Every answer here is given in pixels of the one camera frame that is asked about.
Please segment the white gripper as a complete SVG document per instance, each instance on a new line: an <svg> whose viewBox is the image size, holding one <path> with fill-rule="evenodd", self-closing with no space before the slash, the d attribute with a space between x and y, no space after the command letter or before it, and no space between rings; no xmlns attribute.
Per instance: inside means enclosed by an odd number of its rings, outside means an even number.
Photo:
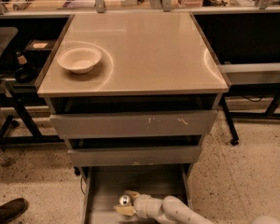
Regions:
<svg viewBox="0 0 280 224"><path fill-rule="evenodd" d="M133 202L132 205L115 205L114 209L117 213L131 217L137 214L142 218L158 218L163 214L162 199L153 198L149 195L140 195L137 191L125 190L124 193L128 195Z"/></svg>

